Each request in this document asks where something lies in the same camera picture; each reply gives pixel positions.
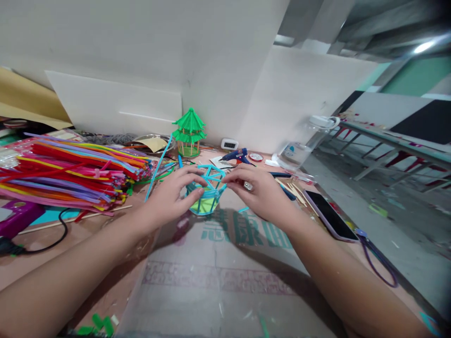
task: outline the yellow paper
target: yellow paper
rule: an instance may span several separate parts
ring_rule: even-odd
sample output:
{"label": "yellow paper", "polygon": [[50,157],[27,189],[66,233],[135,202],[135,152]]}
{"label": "yellow paper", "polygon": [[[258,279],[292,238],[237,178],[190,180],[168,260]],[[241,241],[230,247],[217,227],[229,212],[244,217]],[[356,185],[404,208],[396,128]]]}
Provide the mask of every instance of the yellow paper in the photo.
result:
{"label": "yellow paper", "polygon": [[144,140],[136,140],[135,142],[140,142],[147,145],[153,153],[165,148],[168,145],[168,143],[162,138],[146,138]]}
{"label": "yellow paper", "polygon": [[45,123],[56,129],[72,126],[55,92],[2,67],[0,116]]}

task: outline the white board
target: white board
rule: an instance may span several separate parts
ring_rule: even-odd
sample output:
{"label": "white board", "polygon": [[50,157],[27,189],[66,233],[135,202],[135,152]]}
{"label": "white board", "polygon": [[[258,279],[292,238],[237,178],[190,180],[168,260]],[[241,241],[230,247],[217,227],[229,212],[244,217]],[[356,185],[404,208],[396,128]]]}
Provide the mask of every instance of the white board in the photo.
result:
{"label": "white board", "polygon": [[168,134],[182,116],[181,95],[130,84],[46,71],[78,129],[103,134]]}
{"label": "white board", "polygon": [[359,114],[356,121],[384,125],[389,129],[432,101],[416,96],[365,92],[350,109]]}
{"label": "white board", "polygon": [[281,150],[294,140],[300,123],[311,115],[330,116],[376,67],[374,62],[272,46],[237,140],[255,151]]}

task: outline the plastic bottle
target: plastic bottle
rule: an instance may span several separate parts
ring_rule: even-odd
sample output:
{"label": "plastic bottle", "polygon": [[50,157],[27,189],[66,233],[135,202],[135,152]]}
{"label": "plastic bottle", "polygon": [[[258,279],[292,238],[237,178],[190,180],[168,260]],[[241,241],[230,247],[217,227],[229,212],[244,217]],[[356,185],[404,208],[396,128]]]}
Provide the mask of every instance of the plastic bottle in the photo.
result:
{"label": "plastic bottle", "polygon": [[288,170],[297,170],[320,141],[339,123],[339,117],[311,116],[308,122],[301,126],[298,138],[305,138],[312,134],[313,136],[308,142],[288,143],[278,158],[279,165]]}

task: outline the bundle of pipe cleaners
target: bundle of pipe cleaners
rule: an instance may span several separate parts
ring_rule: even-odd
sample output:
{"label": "bundle of pipe cleaners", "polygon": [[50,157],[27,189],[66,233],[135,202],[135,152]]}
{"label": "bundle of pipe cleaners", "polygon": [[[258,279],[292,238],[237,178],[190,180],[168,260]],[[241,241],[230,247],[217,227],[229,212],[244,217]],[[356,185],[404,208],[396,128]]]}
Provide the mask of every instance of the bundle of pipe cleaners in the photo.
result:
{"label": "bundle of pipe cleaners", "polygon": [[152,174],[144,153],[39,136],[19,165],[0,168],[0,194],[56,207],[102,212],[125,201],[124,192]]}

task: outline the table leg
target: table leg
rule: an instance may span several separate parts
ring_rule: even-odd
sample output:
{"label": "table leg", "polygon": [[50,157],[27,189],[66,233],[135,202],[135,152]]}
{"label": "table leg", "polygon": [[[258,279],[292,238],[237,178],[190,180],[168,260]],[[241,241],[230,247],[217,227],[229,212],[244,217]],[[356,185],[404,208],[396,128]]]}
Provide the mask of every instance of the table leg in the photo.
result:
{"label": "table leg", "polygon": [[417,167],[416,169],[414,169],[414,170],[412,170],[412,171],[409,171],[409,172],[405,173],[405,174],[402,175],[400,178],[398,178],[395,182],[393,182],[393,183],[390,185],[390,188],[391,188],[392,186],[395,186],[395,185],[397,185],[398,183],[404,181],[407,177],[412,176],[413,174],[416,174],[416,173],[419,172],[420,170],[423,170],[423,169],[429,167],[431,164],[432,164],[431,162],[425,162],[425,163],[423,163],[422,165],[420,165],[419,167]]}
{"label": "table leg", "polygon": [[344,151],[347,147],[349,147],[351,145],[351,143],[354,142],[359,136],[360,136],[360,134],[357,134],[356,136],[354,136],[351,141],[349,141],[348,143],[345,144],[345,146],[340,150],[340,152]]}
{"label": "table leg", "polygon": [[365,153],[365,155],[362,156],[362,158],[367,157],[369,154],[371,154],[374,150],[376,150],[377,148],[379,148],[381,145],[383,145],[382,142],[380,142],[377,146],[375,146],[374,148],[371,148],[367,153]]}
{"label": "table leg", "polygon": [[373,171],[381,164],[385,163],[391,156],[396,154],[398,152],[398,149],[393,149],[391,152],[389,152],[386,156],[381,157],[377,161],[375,161],[372,165],[370,165],[368,168],[366,168],[364,171],[362,171],[360,174],[354,177],[354,180],[358,181],[362,177],[364,177],[366,174],[368,174],[370,171]]}
{"label": "table leg", "polygon": [[448,180],[448,181],[445,181],[443,183],[437,184],[435,186],[427,187],[427,189],[422,190],[421,192],[433,191],[433,190],[438,189],[438,188],[443,188],[444,186],[447,186],[449,184],[451,184],[451,181]]}

